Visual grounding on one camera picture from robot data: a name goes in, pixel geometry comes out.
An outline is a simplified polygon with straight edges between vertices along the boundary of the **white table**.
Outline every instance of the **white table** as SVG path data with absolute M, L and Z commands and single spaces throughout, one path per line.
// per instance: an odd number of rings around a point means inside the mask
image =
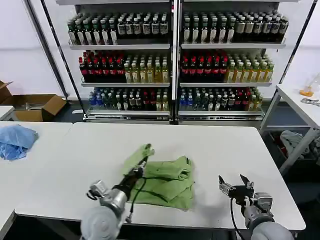
M 0 121 L 8 121 L 10 119 L 19 121 L 14 110 L 15 108 L 13 106 L 0 106 Z
M 309 131 L 305 134 L 301 142 L 296 146 L 294 151 L 290 154 L 287 160 L 282 164 L 279 171 L 285 175 L 289 168 L 297 161 L 299 156 L 303 153 L 304 149 L 315 139 L 319 134 L 320 129 L 320 107 L 312 104 L 302 103 L 301 100 L 307 99 L 320 99 L 320 93 L 316 92 L 312 97 L 306 97 L 299 94 L 299 89 L 294 88 L 288 84 L 278 84 L 276 92 L 273 96 L 272 102 L 264 119 L 261 123 L 259 132 L 262 135 L 268 129 L 267 123 L 270 116 L 275 111 L 280 99 L 283 98 L 290 107 L 308 124 Z
M 292 231 L 306 225 L 258 131 L 253 127 L 75 123 L 58 155 L 48 161 L 15 213 L 22 216 L 80 221 L 98 206 L 86 197 L 92 182 L 118 184 L 124 160 L 140 145 L 152 143 L 149 161 L 186 155 L 195 165 L 193 209 L 137 204 L 133 224 L 183 228 L 233 229 L 230 199 L 219 191 L 218 175 L 242 184 L 240 174 L 254 181 L 258 192 L 273 196 L 276 222 Z M 245 229 L 234 204 L 238 228 Z M 127 203 L 126 212 L 130 210 Z
M 0 127 L 15 124 L 35 130 L 38 139 L 26 157 L 14 161 L 0 158 L 0 239 L 13 223 L 14 209 L 23 201 L 35 174 L 52 159 L 50 156 L 72 127 L 72 123 L 0 121 Z

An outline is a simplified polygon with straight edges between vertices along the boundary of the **beverage refrigerator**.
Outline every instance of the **beverage refrigerator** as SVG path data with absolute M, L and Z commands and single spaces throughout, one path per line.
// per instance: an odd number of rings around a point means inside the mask
M 257 127 L 313 1 L 41 3 L 84 121 Z

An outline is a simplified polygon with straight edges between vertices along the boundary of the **green towel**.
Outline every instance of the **green towel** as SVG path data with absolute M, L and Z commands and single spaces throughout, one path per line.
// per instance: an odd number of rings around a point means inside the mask
M 141 146 L 125 161 L 123 173 L 127 173 L 128 169 L 137 164 L 142 159 L 141 156 L 145 156 L 146 153 L 142 153 L 145 147 L 146 145 Z M 181 156 L 174 161 L 150 161 L 149 159 L 144 173 L 147 178 L 146 184 L 138 194 L 135 203 L 190 209 L 194 195 L 192 173 L 192 162 L 186 156 Z M 131 191 L 131 201 L 143 183 L 144 179 L 136 183 Z

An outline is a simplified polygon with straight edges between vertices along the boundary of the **blue cloth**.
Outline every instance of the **blue cloth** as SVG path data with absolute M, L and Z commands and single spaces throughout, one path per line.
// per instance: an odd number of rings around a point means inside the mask
M 15 160 L 24 158 L 26 151 L 32 147 L 38 134 L 36 131 L 11 125 L 0 127 L 0 158 Z

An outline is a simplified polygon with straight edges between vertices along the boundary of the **cardboard box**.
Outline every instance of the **cardboard box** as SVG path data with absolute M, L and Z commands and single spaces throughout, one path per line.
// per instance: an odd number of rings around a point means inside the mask
M 16 117 L 20 121 L 27 122 L 50 122 L 52 118 L 66 105 L 66 101 L 55 94 L 27 94 L 11 95 L 7 86 L 12 82 L 0 81 L 0 105 L 14 106 Z M 40 104 L 41 109 L 22 110 L 22 105 Z

